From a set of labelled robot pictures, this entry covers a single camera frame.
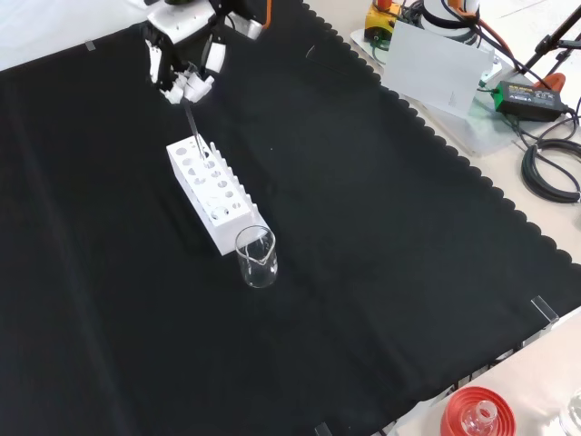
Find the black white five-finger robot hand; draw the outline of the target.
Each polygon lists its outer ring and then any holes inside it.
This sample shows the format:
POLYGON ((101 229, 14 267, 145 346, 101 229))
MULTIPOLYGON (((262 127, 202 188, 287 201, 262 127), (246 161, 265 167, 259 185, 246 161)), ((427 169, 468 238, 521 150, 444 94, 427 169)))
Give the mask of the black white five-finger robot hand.
POLYGON ((143 27, 150 79, 171 104, 208 94, 224 64, 224 17, 216 1, 160 1, 143 27))

